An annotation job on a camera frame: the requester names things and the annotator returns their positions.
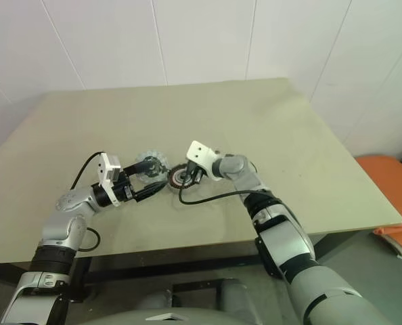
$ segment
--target black gear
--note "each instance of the black gear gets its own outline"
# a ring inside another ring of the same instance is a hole
[[[181,188],[181,184],[183,182],[177,182],[175,179],[175,175],[177,173],[184,173],[186,171],[186,167],[187,167],[187,164],[180,164],[180,165],[173,167],[169,171],[169,173],[168,173],[169,185],[171,185],[173,188],[177,188],[177,189]],[[193,179],[187,180],[185,182],[185,185],[183,186],[183,188],[190,188],[194,184],[195,184],[195,181]]]

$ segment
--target beige table top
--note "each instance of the beige table top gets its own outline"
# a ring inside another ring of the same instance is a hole
[[[177,165],[193,139],[249,157],[309,234],[402,222],[286,79],[67,91],[45,97],[0,147],[0,262],[31,259],[55,201],[92,152],[117,154],[127,166],[140,152],[157,149]],[[80,185],[95,183],[95,173],[90,166]],[[203,179],[187,198],[229,190],[227,181]],[[90,225],[102,243],[79,256],[256,236],[238,197],[183,206],[168,188],[107,208]]]

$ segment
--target gray floor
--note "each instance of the gray floor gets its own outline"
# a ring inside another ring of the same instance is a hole
[[[325,265],[335,269],[363,296],[367,297],[393,324],[402,325],[402,260],[374,236],[358,238],[352,245],[333,256]],[[134,308],[146,294],[170,288],[172,284],[239,278],[265,324],[298,324],[284,283],[272,280],[260,265],[233,267],[211,272],[195,272],[173,276],[107,282],[95,288],[96,295],[83,304],[71,305],[67,325]],[[0,314],[8,302],[12,288],[0,284]],[[214,295],[208,290],[185,293],[183,305],[213,307]]]

